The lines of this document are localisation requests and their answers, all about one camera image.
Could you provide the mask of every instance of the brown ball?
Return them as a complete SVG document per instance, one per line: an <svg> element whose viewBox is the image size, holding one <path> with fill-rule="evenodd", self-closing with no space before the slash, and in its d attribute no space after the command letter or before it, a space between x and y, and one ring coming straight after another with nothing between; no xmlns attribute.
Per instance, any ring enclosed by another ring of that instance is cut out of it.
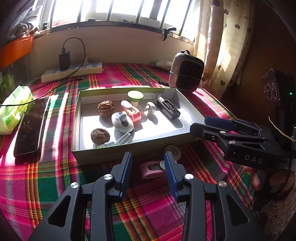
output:
<svg viewBox="0 0 296 241"><path fill-rule="evenodd" d="M101 116L108 116L111 115L114 110L114 104L109 101L103 101L98 105L98 112Z"/></svg>
<svg viewBox="0 0 296 241"><path fill-rule="evenodd" d="M110 140L110 134L102 128L94 129L91 133L91 140L96 145L102 145Z"/></svg>

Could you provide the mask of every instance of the smartphone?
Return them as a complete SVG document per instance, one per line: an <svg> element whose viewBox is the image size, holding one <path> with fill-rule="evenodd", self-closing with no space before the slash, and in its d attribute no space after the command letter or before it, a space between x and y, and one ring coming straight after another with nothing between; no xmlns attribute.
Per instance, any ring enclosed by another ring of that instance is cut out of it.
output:
<svg viewBox="0 0 296 241"><path fill-rule="evenodd" d="M45 121L50 97L36 100L24 113L13 150L14 157L24 157L41 152Z"/></svg>

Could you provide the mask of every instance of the silver pivot bolt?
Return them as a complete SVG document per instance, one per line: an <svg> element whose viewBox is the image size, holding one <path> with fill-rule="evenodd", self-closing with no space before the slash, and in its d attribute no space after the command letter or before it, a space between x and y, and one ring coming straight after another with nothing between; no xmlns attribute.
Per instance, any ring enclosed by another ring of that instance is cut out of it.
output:
<svg viewBox="0 0 296 241"><path fill-rule="evenodd" d="M185 175L185 178L186 178L187 180L191 180L191 179L193 179L193 175L192 175L192 174L186 174L186 175Z"/></svg>
<svg viewBox="0 0 296 241"><path fill-rule="evenodd" d="M227 186L227 183L224 182L224 181L220 181L220 182L219 182L219 186L224 188L224 187Z"/></svg>
<svg viewBox="0 0 296 241"><path fill-rule="evenodd" d="M112 175L111 174L106 174L105 176L104 176L104 179L105 180L110 180L110 179L112 179Z"/></svg>
<svg viewBox="0 0 296 241"><path fill-rule="evenodd" d="M71 183L70 187L77 188L77 187L79 187L79 183L77 183L77 182Z"/></svg>

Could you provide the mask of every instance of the pink plastic object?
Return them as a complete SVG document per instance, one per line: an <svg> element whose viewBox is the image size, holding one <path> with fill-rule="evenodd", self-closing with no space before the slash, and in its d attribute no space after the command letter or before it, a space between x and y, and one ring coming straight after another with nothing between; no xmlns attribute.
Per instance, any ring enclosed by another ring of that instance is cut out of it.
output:
<svg viewBox="0 0 296 241"><path fill-rule="evenodd" d="M159 165L160 161L148 161L140 165L140 171L143 179L150 179L155 177L161 177L165 175L165 170L151 171L149 165Z"/></svg>
<svg viewBox="0 0 296 241"><path fill-rule="evenodd" d="M126 114L131 118L132 122L136 122L141 119L141 112L130 102L123 100L121 102L122 108L125 110Z"/></svg>

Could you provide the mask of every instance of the hand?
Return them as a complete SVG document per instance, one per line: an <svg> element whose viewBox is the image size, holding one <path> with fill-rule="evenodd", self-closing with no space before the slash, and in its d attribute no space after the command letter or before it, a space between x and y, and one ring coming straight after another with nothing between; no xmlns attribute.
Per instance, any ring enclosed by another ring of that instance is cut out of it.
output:
<svg viewBox="0 0 296 241"><path fill-rule="evenodd" d="M254 168L251 168L251 167L244 167L244 171L250 173L251 187L255 191L259 191L263 184L260 182L260 179L257 175L257 170ZM291 173L290 173L289 180L288 180L285 188L282 190L282 192L279 195L286 194L291 189L291 187L294 185L295 172L292 172L292 171L290 171L290 172ZM288 170L278 171L271 176L271 178L269 179L269 184L271 186L274 186L274 185L279 185L281 183L284 183L286 181L287 175L288 175Z"/></svg>

